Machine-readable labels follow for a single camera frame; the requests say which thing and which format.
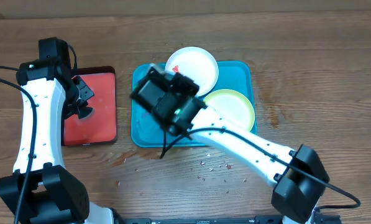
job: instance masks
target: white plate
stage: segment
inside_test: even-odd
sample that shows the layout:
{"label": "white plate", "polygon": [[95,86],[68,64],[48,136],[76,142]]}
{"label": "white plate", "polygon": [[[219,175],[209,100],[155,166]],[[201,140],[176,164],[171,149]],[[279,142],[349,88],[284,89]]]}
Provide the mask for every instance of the white plate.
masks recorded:
{"label": "white plate", "polygon": [[180,72],[199,85],[196,96],[210,92],[217,83],[218,65],[216,59],[205,49],[184,47],[170,56],[166,72]]}
{"label": "white plate", "polygon": [[206,96],[204,102],[213,107],[224,119],[232,121],[239,127],[251,131],[254,125],[254,108],[252,103],[235,90],[217,90]]}

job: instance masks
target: black cable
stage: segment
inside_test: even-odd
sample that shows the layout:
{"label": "black cable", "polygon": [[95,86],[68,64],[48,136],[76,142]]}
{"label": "black cable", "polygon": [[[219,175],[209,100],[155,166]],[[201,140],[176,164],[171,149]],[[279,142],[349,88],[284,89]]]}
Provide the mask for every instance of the black cable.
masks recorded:
{"label": "black cable", "polygon": [[18,68],[12,68],[12,67],[2,66],[2,65],[0,65],[0,68],[7,69],[7,70],[18,71]]}
{"label": "black cable", "polygon": [[166,151],[166,143],[167,143],[167,132],[163,131],[163,150],[162,150],[162,154],[160,155],[160,158],[163,158],[164,156],[163,152]]}
{"label": "black cable", "polygon": [[[295,167],[293,165],[288,164],[287,162],[285,162],[285,161],[283,161],[281,159],[278,159],[278,157],[270,154],[269,152],[267,152],[264,149],[262,149],[260,146],[254,144],[253,142],[251,142],[247,138],[245,138],[245,137],[241,136],[240,134],[237,134],[237,133],[235,133],[233,131],[227,130],[225,128],[199,128],[199,129],[195,129],[195,130],[192,130],[192,131],[188,132],[187,135],[189,136],[190,134],[194,134],[194,133],[201,132],[201,131],[219,131],[219,132],[222,132],[222,133],[231,134],[231,135],[239,138],[240,140],[246,142],[247,144],[250,144],[252,147],[256,148],[258,151],[262,152],[264,155],[268,156],[269,158],[271,158],[271,159],[279,162],[280,164],[282,164],[284,166],[287,166],[287,167],[291,168],[292,170],[294,170],[296,172],[299,172],[300,174],[303,174],[304,176],[312,179],[313,181],[315,181],[315,182],[317,182],[319,184],[324,185],[327,188],[330,188],[330,189],[334,190],[337,193],[340,193],[340,194],[342,194],[342,195],[344,195],[344,196],[352,199],[355,202],[355,204],[353,204],[353,205],[324,205],[324,206],[320,206],[320,207],[315,208],[315,211],[317,211],[317,212],[319,212],[320,209],[325,209],[325,208],[357,208],[361,204],[360,200],[357,197],[355,197],[352,194],[346,192],[345,190],[342,190],[342,189],[340,189],[340,188],[338,188],[338,187],[336,187],[334,185],[331,185],[329,183],[326,183],[325,181],[320,180],[320,179],[312,176],[311,174],[306,173],[306,172],[302,171],[301,169],[299,169],[299,168],[297,168],[297,167]],[[160,158],[162,158],[165,155],[165,153],[170,148],[172,148],[179,140],[183,139],[184,137],[185,137],[185,135],[182,135],[182,136],[176,138],[172,143],[170,143],[166,147],[166,149],[162,152],[162,155],[160,156]]]}
{"label": "black cable", "polygon": [[24,201],[24,195],[25,195],[25,191],[26,191],[26,188],[27,188],[27,184],[28,184],[29,173],[30,173],[30,170],[32,168],[32,163],[33,163],[33,160],[34,160],[36,127],[37,127],[36,104],[35,104],[34,99],[31,97],[31,95],[26,90],[21,88],[20,86],[15,85],[15,84],[13,84],[9,81],[3,80],[3,79],[0,79],[0,82],[4,83],[6,85],[9,85],[11,87],[14,87],[17,90],[21,91],[26,97],[28,97],[28,99],[30,101],[30,105],[32,107],[33,125],[32,125],[32,136],[31,136],[31,139],[30,139],[30,151],[29,151],[29,155],[28,155],[29,161],[28,161],[28,166],[26,168],[26,172],[25,172],[24,183],[22,184],[22,189],[21,189],[21,192],[19,194],[18,204],[17,204],[17,209],[16,209],[16,215],[15,215],[15,218],[14,218],[14,224],[18,224],[19,214],[21,213],[21,206],[22,206],[22,202]]}
{"label": "black cable", "polygon": [[75,75],[78,74],[78,61],[76,59],[76,53],[75,53],[75,50],[73,49],[73,47],[71,45],[68,44],[68,47],[69,49],[71,49],[72,53],[73,53],[73,71],[72,71],[72,76],[74,77]]}

